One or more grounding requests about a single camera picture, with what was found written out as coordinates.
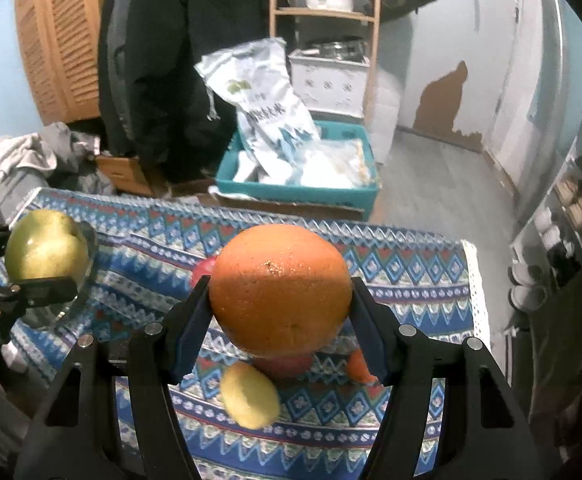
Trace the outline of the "large orange front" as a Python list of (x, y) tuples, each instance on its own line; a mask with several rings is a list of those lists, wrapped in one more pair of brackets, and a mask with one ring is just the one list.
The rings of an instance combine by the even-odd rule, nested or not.
[(361, 348), (354, 349), (346, 363), (346, 375), (352, 382), (362, 385), (373, 385), (378, 382), (375, 375), (370, 373)]

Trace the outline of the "large orange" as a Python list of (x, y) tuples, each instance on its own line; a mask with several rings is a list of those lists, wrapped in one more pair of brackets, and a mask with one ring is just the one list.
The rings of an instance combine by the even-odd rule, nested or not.
[(349, 316), (352, 295), (338, 249), (291, 224), (240, 232), (221, 249), (209, 281), (219, 326), (235, 346), (260, 358), (329, 344)]
[(346, 363), (346, 375), (352, 382), (362, 385), (373, 385), (378, 382), (375, 375), (370, 373), (361, 348), (354, 349)]

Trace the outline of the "yellow mango front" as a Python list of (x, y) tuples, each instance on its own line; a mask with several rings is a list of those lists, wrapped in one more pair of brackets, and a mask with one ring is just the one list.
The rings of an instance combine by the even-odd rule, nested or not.
[(226, 367), (219, 390), (225, 411), (245, 429), (263, 429), (275, 422), (280, 414), (275, 385), (248, 363), (238, 361)]

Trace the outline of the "dark red apple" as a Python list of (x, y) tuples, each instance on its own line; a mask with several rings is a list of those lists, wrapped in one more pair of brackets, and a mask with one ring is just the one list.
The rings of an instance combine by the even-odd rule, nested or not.
[(312, 353), (282, 358), (260, 358), (253, 356), (252, 364), (261, 373), (273, 379), (285, 379), (301, 376), (311, 369)]

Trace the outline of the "dark glass fruit plate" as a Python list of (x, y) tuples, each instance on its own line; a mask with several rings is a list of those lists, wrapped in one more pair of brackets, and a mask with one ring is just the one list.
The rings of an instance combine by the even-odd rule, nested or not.
[(62, 292), (59, 297), (56, 297), (61, 299), (60, 302), (45, 306), (32, 304), (26, 310), (22, 322), (34, 330), (56, 330), (73, 321), (85, 308), (89, 281), (98, 252), (98, 237), (96, 230), (88, 222), (81, 221), (78, 226), (86, 240), (87, 262), (85, 269), (78, 275), (78, 280), (70, 286), (67, 292)]

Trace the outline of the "pile of grey clothes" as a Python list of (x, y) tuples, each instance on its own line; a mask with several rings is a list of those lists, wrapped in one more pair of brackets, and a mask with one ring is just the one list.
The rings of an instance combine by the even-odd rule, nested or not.
[(97, 167), (97, 136), (63, 122), (24, 136), (0, 136), (0, 223), (11, 222), (37, 188), (112, 195), (112, 181)]

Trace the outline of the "patterned blue tablecloth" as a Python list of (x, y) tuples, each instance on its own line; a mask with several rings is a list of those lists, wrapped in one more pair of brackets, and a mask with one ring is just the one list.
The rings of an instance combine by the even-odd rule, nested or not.
[(20, 321), (14, 348), (52, 382), (91, 334), (124, 341), (164, 320), (221, 263), (215, 318), (169, 389), (204, 479), (354, 479), (391, 391), (365, 382), (351, 283), (398, 322), (458, 344), (489, 335), (476, 248), (440, 234), (341, 220), (37, 188), (10, 215), (58, 211), (98, 249), (85, 295), (52, 323)]

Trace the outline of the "wooden drawer box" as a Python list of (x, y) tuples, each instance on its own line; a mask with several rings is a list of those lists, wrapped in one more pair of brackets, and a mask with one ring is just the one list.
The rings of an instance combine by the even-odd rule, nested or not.
[(118, 192), (144, 197), (164, 197), (171, 192), (167, 181), (137, 157), (99, 155), (96, 165)]

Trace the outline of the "shoe rack with shoes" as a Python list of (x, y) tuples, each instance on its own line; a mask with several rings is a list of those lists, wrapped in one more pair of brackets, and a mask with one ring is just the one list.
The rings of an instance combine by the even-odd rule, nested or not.
[(582, 120), (538, 206), (510, 245), (507, 299), (530, 314), (582, 271)]

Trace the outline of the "wooden louvered wardrobe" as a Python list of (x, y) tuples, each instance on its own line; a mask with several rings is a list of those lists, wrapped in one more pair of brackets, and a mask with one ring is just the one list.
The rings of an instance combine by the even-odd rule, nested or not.
[(24, 70), (41, 120), (99, 112), (98, 41), (104, 0), (15, 0)]

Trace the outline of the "black hanging coat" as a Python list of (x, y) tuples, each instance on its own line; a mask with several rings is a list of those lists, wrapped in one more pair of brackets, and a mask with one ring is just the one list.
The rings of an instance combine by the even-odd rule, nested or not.
[(203, 56), (268, 35), (269, 0), (104, 0), (98, 46), (104, 146), (169, 183), (200, 179), (237, 130)]

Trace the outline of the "teal plastic crate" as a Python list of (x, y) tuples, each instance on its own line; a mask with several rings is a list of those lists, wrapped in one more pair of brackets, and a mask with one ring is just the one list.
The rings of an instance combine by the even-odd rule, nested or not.
[(300, 152), (282, 180), (265, 174), (233, 136), (215, 177), (218, 191), (262, 202), (332, 206), (358, 210), (368, 219), (381, 182), (366, 129), (352, 122), (316, 122), (321, 139)]

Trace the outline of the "clear plastic bag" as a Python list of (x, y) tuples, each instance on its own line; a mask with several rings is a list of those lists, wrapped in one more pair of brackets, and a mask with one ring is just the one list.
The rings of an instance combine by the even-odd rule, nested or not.
[(305, 188), (366, 188), (373, 182), (359, 139), (307, 142), (297, 154), (297, 184)]

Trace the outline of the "white patterned storage box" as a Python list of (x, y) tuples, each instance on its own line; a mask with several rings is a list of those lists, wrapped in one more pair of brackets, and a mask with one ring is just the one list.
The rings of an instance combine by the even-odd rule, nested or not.
[(365, 115), (365, 94), (369, 61), (335, 60), (307, 56), (300, 50), (289, 55), (293, 89), (306, 107), (315, 113)]

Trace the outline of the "wooden shelf rack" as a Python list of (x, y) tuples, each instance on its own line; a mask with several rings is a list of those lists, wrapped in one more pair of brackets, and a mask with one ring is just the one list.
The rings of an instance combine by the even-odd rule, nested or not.
[(311, 112), (316, 117), (352, 120), (368, 125), (373, 112), (380, 37), (380, 0), (355, 0), (352, 12), (311, 10), (305, 0), (268, 0), (268, 33), (281, 37), (292, 28), (288, 54), (300, 50), (307, 56), (335, 60), (369, 61), (365, 115), (349, 116)]

